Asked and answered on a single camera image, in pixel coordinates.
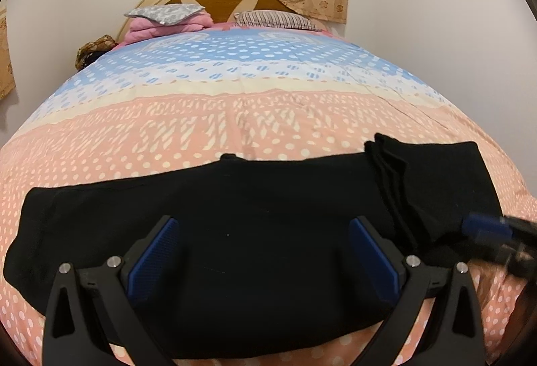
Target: bedspread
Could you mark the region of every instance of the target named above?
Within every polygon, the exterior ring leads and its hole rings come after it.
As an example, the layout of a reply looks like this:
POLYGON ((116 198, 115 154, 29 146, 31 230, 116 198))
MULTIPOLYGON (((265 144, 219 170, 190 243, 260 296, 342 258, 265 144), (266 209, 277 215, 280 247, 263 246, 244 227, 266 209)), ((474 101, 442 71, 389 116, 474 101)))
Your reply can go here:
MULTIPOLYGON (((258 160, 359 152, 377 131, 410 143, 476 141, 504 213, 537 218, 537 201, 501 148, 406 70, 326 33, 215 27, 109 52, 31 115, 0 151, 2 264, 31 187, 155 174, 225 152, 258 160)), ((493 359, 524 284, 494 265, 471 270, 493 359)), ((43 317, 3 277, 0 304, 17 347, 40 365, 43 317)), ((396 364, 412 355, 431 304, 396 364)), ((289 353, 180 364, 344 366, 377 328, 289 353)))

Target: pink blanket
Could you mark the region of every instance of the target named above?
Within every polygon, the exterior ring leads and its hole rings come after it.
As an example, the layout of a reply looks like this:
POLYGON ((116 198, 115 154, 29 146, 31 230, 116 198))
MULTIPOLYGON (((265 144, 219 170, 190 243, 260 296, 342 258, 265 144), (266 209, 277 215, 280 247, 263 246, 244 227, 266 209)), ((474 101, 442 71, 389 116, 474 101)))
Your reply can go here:
POLYGON ((114 49, 122 48, 131 43, 146 41, 154 37, 174 35, 178 33, 199 32, 204 28, 210 28, 214 21, 205 10, 190 16, 177 25, 160 25, 158 22, 145 18, 134 18, 129 25, 129 31, 125 34, 123 42, 114 49))

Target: pink polka dot fabric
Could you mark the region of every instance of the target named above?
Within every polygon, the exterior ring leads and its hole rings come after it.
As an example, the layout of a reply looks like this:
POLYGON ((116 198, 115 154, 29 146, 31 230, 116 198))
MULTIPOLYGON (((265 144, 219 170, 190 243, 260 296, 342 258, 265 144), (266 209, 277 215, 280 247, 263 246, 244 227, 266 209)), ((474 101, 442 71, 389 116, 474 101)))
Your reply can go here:
MULTIPOLYGON (((476 141, 506 214, 537 219, 537 202, 499 146, 450 104, 419 93, 386 96, 380 90, 333 90, 323 81, 266 87, 263 81, 179 82, 122 89, 25 125, 0 151, 0 256, 17 234, 26 193, 34 186, 59 187, 157 174, 235 153, 250 160, 301 160, 354 153, 376 132, 409 143, 476 141), (248 88, 248 83, 258 83, 248 88)), ((499 267, 472 262, 482 307, 489 359, 497 347, 524 283, 499 267)), ((395 364, 415 350, 433 301, 420 315, 395 364)), ((0 277, 0 320, 18 349, 41 365, 44 317, 0 277)), ((180 360, 187 366, 346 366, 379 325, 297 351, 238 360, 180 360)), ((114 347, 118 359, 132 364, 114 347)))

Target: striped pillow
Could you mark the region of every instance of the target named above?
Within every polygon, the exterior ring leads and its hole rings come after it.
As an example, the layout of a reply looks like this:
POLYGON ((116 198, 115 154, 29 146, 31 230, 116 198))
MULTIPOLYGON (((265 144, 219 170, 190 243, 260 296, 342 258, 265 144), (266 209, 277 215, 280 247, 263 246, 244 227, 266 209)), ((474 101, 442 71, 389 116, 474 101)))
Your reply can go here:
POLYGON ((319 29, 303 16, 280 10, 251 10, 236 13, 237 25, 241 27, 292 28, 295 30, 319 29))

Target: bed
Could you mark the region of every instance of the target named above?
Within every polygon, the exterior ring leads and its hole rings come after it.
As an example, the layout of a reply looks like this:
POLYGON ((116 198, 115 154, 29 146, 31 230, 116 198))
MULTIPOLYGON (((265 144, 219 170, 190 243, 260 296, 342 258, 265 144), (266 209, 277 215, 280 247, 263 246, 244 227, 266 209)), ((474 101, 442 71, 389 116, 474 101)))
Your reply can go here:
MULTIPOLYGON (((537 200, 501 148, 441 94, 406 70, 321 32, 235 27, 233 13, 289 11, 277 0, 143 0, 139 6, 198 2, 213 28, 111 51, 67 80, 0 151, 0 255, 17 235, 35 186, 60 187, 156 174, 234 153, 300 160, 363 151, 376 132, 409 143, 476 141, 504 213, 537 219, 537 200)), ((128 21, 117 40, 128 29, 128 21)), ((500 355, 525 283, 501 267, 471 262, 489 360, 500 355)), ((44 317, 0 278, 0 320, 18 350, 41 364, 44 317)), ((432 301, 396 364, 412 356, 432 301)), ((379 325, 321 346, 254 359, 182 365, 350 364, 379 325)), ((118 359, 132 364, 122 347, 118 359)))

